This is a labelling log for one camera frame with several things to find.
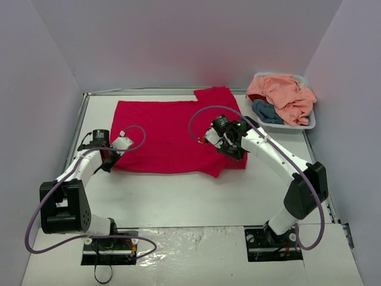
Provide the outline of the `crimson red t shirt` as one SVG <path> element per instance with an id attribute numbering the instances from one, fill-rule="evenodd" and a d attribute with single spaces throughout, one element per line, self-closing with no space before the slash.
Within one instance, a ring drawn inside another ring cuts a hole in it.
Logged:
<path id="1" fill-rule="evenodd" d="M 127 137 L 142 146 L 125 153 L 115 168 L 138 173 L 202 172 L 215 178 L 224 169 L 245 169 L 246 158 L 237 161 L 192 137 L 203 136 L 221 114 L 230 120 L 238 119 L 232 113 L 239 107 L 230 89 L 213 87 L 196 90 L 194 94 L 196 101 L 119 101 L 110 140 L 114 141 L 125 130 Z"/>

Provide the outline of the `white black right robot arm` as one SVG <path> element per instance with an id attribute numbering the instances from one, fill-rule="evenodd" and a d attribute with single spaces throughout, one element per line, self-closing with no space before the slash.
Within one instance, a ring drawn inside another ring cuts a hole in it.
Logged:
<path id="1" fill-rule="evenodd" d="M 246 153 L 256 156 L 288 187 L 282 208 L 265 224 L 264 239 L 269 245 L 283 242 L 285 233 L 328 197 L 326 168 L 291 153 L 247 116 L 235 121 L 225 115 L 216 117 L 205 140 L 219 153 L 239 161 Z"/>

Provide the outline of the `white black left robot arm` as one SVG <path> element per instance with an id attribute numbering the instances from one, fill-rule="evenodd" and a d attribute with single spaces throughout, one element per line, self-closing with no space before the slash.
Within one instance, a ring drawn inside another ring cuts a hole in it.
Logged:
<path id="1" fill-rule="evenodd" d="M 50 192 L 40 210 L 42 230 L 45 234 L 80 234 L 99 236 L 98 242 L 113 249 L 120 242 L 114 219 L 92 214 L 85 191 L 90 178 L 98 171 L 110 172 L 121 157 L 114 150 L 87 151 L 96 147 L 111 148 L 110 132 L 95 129 L 89 133 L 89 143 L 81 143 L 77 156 L 67 170 L 54 181 L 44 182 L 39 188 L 40 200 Z"/>

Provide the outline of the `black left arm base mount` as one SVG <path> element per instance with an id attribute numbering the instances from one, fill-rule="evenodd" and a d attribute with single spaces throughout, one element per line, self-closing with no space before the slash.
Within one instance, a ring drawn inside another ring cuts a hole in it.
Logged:
<path id="1" fill-rule="evenodd" d="M 136 264 L 137 238 L 86 238 L 82 249 L 82 266 L 123 266 Z"/>

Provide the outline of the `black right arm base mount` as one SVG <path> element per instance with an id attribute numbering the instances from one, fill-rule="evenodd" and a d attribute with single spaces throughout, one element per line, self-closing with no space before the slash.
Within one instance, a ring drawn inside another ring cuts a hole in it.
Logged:
<path id="1" fill-rule="evenodd" d="M 296 245 L 295 228 L 281 236 L 266 232 L 262 226 L 244 227 L 246 253 L 249 262 L 286 262 L 303 260 Z"/>

